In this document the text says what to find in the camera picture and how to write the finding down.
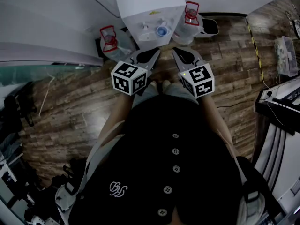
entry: wooden floor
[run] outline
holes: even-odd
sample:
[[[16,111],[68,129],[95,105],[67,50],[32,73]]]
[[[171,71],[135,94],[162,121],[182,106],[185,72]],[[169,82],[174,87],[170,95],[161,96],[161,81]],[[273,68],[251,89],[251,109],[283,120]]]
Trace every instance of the wooden floor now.
[[[279,0],[280,4],[291,2]],[[268,23],[267,20],[284,17],[281,9],[267,12],[262,7],[248,17],[267,82],[277,75],[276,61],[272,51],[272,40],[283,35],[285,27]],[[197,38],[191,47],[210,63],[215,76],[213,98],[217,106],[234,105],[241,101],[256,99],[263,83],[260,77],[257,57],[243,17],[215,17],[219,34],[212,38]],[[153,70],[152,79],[162,82],[168,79],[178,81],[178,70],[171,49],[174,42],[161,47],[161,56]],[[110,71],[115,62],[89,72],[62,74],[50,85],[49,94],[41,116],[33,116],[34,127],[24,121],[20,132],[24,146],[24,159],[37,170],[43,184],[48,186],[52,177],[63,173],[62,166],[71,158],[87,157],[95,144],[101,128],[108,118],[119,93],[112,89]],[[32,86],[32,97],[38,110],[47,91],[49,79]],[[251,158],[255,143],[254,103],[246,102],[230,108],[219,108],[233,137],[237,150]]]

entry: glass panel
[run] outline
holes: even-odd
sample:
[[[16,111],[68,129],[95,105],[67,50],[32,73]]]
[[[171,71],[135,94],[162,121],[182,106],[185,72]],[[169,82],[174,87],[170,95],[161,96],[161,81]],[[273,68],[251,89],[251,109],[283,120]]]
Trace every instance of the glass panel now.
[[[0,67],[0,87],[42,80],[46,77],[57,77],[61,73],[78,73],[99,69],[77,65],[26,65]]]

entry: plastic bottle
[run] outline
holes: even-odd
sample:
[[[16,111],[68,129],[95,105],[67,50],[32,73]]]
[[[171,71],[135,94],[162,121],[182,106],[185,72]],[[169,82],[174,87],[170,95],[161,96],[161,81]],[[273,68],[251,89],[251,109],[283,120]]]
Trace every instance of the plastic bottle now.
[[[181,45],[188,45],[194,37],[202,32],[202,17],[198,14],[199,4],[196,2],[186,2],[186,8],[181,16],[177,27],[173,33],[173,40]]]
[[[106,57],[119,62],[135,51],[134,43],[122,30],[115,30],[114,26],[107,26],[100,29],[100,33],[100,46]]]

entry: equipment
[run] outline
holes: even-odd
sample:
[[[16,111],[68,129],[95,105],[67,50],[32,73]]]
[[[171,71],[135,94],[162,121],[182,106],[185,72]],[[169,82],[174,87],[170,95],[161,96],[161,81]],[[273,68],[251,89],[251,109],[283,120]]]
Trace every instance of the equipment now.
[[[141,49],[170,42],[185,0],[116,0],[120,16]]]
[[[180,71],[178,76],[183,86],[195,98],[215,91],[215,78],[210,65],[198,52],[187,47],[175,47],[172,53]]]
[[[279,74],[293,77],[298,75],[296,53],[293,40],[282,36],[275,40],[275,51],[277,54],[277,70]]]

